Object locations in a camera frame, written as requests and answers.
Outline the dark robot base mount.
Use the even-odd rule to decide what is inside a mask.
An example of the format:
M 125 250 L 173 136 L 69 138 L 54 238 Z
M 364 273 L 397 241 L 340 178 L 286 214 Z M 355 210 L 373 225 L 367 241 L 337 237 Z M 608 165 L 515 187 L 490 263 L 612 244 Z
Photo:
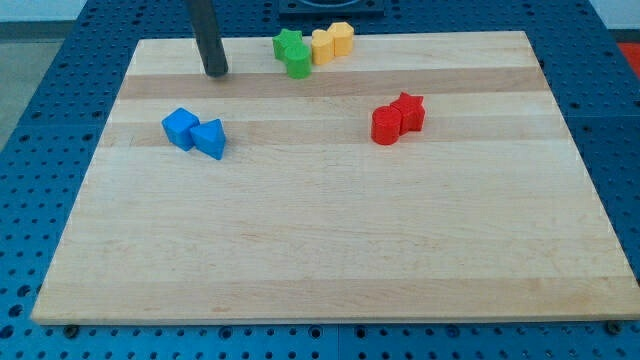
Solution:
M 346 16 L 384 14 L 387 0 L 277 0 L 278 15 Z

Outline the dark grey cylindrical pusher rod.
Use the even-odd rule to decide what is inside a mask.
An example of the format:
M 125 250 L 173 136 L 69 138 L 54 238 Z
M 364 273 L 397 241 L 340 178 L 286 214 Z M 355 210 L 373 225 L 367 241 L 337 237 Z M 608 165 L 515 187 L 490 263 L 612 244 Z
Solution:
M 214 2 L 185 0 L 205 74 L 221 77 L 228 73 L 228 63 L 221 39 Z

